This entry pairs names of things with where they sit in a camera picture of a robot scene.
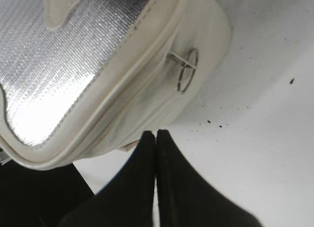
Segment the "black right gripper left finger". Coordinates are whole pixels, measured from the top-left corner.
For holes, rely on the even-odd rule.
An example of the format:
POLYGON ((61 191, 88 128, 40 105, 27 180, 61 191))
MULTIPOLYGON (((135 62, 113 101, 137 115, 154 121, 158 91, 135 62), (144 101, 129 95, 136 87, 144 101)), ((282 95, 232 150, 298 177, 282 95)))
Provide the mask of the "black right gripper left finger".
POLYGON ((94 197, 66 215, 60 227, 151 227, 155 137, 143 132, 122 169, 94 197))

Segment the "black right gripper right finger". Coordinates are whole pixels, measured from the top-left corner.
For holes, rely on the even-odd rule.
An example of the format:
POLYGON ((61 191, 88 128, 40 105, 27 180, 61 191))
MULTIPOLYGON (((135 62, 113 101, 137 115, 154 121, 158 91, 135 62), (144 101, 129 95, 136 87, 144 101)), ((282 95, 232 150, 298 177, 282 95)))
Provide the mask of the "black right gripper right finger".
POLYGON ((260 221, 213 188, 190 165, 169 131, 159 130, 157 194, 162 227, 260 227, 260 221))

